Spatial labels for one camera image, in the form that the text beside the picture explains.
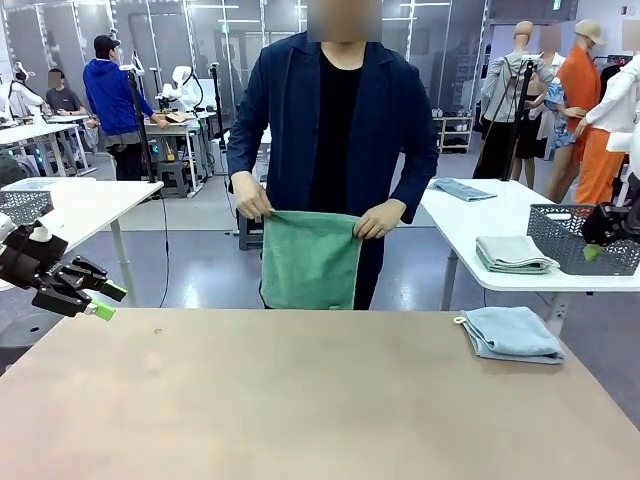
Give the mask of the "person's right hand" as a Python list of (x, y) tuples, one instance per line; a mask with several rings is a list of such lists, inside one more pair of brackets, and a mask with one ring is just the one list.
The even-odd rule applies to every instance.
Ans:
[(231, 176), (236, 207), (247, 219), (270, 216), (273, 207), (266, 190), (248, 171), (236, 172)]

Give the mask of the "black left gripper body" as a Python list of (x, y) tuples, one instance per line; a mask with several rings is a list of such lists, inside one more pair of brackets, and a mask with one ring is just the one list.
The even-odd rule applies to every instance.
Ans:
[(47, 241), (30, 238), (36, 227), (17, 227), (2, 241), (1, 279), (33, 290), (33, 306), (82, 306), (82, 257), (64, 262), (67, 242), (53, 235)]

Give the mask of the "person's left hand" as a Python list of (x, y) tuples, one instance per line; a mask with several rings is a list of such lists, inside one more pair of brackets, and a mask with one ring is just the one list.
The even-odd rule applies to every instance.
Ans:
[(406, 205), (393, 198), (370, 208), (356, 222), (354, 237), (362, 240), (383, 238), (398, 225), (405, 210)]

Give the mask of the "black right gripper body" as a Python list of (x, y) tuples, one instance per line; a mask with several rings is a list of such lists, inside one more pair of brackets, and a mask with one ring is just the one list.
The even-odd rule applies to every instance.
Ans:
[(617, 241), (639, 242), (639, 201), (617, 207), (610, 203), (597, 205), (581, 227), (587, 244), (609, 246)]

